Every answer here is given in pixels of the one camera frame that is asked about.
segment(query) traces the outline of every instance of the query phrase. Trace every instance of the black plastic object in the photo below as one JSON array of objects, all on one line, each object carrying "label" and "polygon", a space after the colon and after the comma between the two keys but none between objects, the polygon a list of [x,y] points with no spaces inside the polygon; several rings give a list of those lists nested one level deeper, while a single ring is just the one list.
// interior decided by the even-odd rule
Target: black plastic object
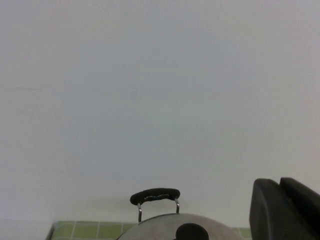
[{"label": "black plastic object", "polygon": [[252,240],[320,240],[278,183],[257,179],[250,208]]},{"label": "black plastic object", "polygon": [[176,240],[209,240],[209,234],[202,226],[195,223],[185,223],[175,232]]},{"label": "black plastic object", "polygon": [[175,200],[180,197],[180,191],[174,188],[151,188],[138,192],[130,197],[130,202],[133,205],[143,204],[162,199]]},{"label": "black plastic object", "polygon": [[309,226],[320,236],[320,195],[290,177],[281,178],[280,187]]}]

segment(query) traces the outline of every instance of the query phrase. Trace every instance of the pot lid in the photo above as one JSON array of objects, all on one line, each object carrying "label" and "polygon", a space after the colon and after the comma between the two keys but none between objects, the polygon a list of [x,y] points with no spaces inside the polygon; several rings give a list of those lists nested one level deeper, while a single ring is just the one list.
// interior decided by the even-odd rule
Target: pot lid
[{"label": "pot lid", "polygon": [[130,228],[118,239],[243,240],[243,238],[230,227],[218,221],[188,213],[172,213],[147,219]]},{"label": "pot lid", "polygon": [[[179,213],[180,191],[174,188],[153,188],[131,196],[138,207],[138,225],[118,237],[118,240],[242,240],[230,227],[195,214]],[[141,221],[144,202],[169,199],[175,201],[176,213],[164,214]]]}]

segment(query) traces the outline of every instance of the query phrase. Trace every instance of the lid handle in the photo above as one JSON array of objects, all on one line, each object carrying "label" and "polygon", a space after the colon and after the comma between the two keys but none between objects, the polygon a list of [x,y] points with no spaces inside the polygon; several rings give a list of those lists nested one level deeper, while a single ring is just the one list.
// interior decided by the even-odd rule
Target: lid handle
[{"label": "lid handle", "polygon": [[176,213],[179,213],[180,204],[178,202],[178,198],[180,197],[180,191],[174,188],[151,188],[148,190],[137,192],[130,197],[130,202],[133,205],[138,206],[139,209],[139,217],[138,222],[141,222],[142,218],[142,209],[141,205],[145,202],[152,202],[162,199],[169,199],[175,201],[176,204]]}]

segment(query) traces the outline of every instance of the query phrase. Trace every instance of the black knob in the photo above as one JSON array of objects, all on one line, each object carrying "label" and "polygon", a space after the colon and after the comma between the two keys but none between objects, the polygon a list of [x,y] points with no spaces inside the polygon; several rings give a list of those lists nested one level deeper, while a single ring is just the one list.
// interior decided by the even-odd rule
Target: black knob
[{"label": "black knob", "polygon": [[209,240],[208,232],[195,223],[185,223],[175,232],[176,240]]}]

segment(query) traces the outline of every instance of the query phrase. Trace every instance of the tiled countertop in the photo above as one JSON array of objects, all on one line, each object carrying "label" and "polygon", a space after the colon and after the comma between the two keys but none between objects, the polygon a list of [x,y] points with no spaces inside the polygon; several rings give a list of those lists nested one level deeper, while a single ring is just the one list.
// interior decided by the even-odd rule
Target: tiled countertop
[{"label": "tiled countertop", "polygon": [[[54,224],[52,240],[114,240],[135,223],[59,221]],[[233,228],[246,240],[251,239],[249,228]]]}]

